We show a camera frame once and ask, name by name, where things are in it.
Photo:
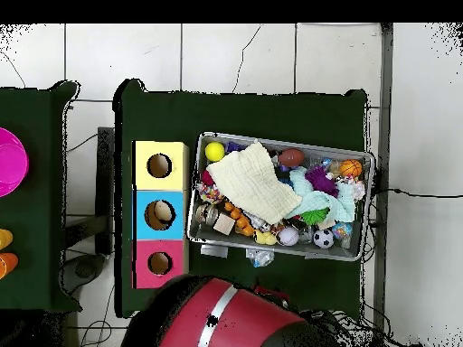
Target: yellow box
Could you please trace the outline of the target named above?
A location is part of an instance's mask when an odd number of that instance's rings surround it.
[[[135,162],[137,190],[189,189],[189,151],[184,143],[136,141]]]

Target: red ball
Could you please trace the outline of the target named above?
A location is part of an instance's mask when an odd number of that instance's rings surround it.
[[[303,161],[304,153],[299,149],[286,149],[279,155],[279,164],[287,167],[300,166]]]

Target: blue box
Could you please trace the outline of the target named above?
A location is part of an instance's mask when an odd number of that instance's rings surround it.
[[[137,191],[137,240],[143,239],[183,239],[184,238],[184,192]],[[154,230],[145,220],[145,210],[149,203],[168,202],[175,212],[170,226],[163,230]]]

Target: white stripe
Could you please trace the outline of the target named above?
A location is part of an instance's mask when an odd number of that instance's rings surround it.
[[[213,332],[217,325],[219,324],[219,321],[221,319],[223,310],[225,310],[225,307],[227,307],[227,304],[232,300],[233,296],[238,292],[236,288],[233,286],[230,286],[225,293],[221,296],[221,299],[217,301],[217,304],[215,304],[215,307],[213,308],[211,312],[211,316],[214,316],[217,318],[217,324],[216,325],[208,325],[207,323],[204,325],[203,332],[201,333],[201,337],[198,342],[198,347],[208,347],[209,346],[209,341],[211,340],[211,337],[213,336]]]

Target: gray plastic bin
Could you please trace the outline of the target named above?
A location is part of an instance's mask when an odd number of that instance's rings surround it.
[[[241,145],[250,145],[254,142],[257,137],[246,137],[246,136],[234,136],[226,135],[221,133],[210,133],[206,132],[200,135],[196,147],[196,165],[195,174],[193,179],[199,180],[199,175],[209,164],[209,161],[205,157],[204,148],[212,141],[219,141],[224,145],[228,141],[233,141]],[[364,241],[366,237],[366,229],[368,223],[368,204],[371,198],[371,189],[373,183],[373,172],[374,170],[374,157],[368,153],[353,152],[343,149],[332,149],[322,146],[312,145],[301,145],[293,144],[283,141],[266,140],[258,138],[260,143],[270,149],[282,151],[290,147],[295,147],[302,150],[306,156],[306,159],[302,166],[309,167],[310,162],[318,161],[323,157],[329,157],[337,160],[355,159],[362,163],[364,167],[364,183],[366,195],[361,202],[357,203],[355,222],[353,222],[353,235],[349,249],[343,249],[335,242],[335,245],[330,249],[320,249],[317,245],[310,243],[308,245],[296,244],[294,246],[286,247],[279,244],[274,246],[259,245],[252,237],[245,237],[241,234],[237,234],[234,230],[231,231],[230,235],[224,235],[214,230],[210,226],[205,224],[199,224],[194,219],[194,213],[197,207],[204,203],[200,198],[198,191],[195,189],[192,191],[189,212],[188,212],[188,223],[187,223],[187,236],[190,240],[200,242],[207,245],[216,245],[221,247],[234,247],[243,249],[261,249],[270,250],[278,253],[295,254],[303,256],[305,258],[328,258],[343,261],[355,261],[362,255],[362,249],[364,248]]]

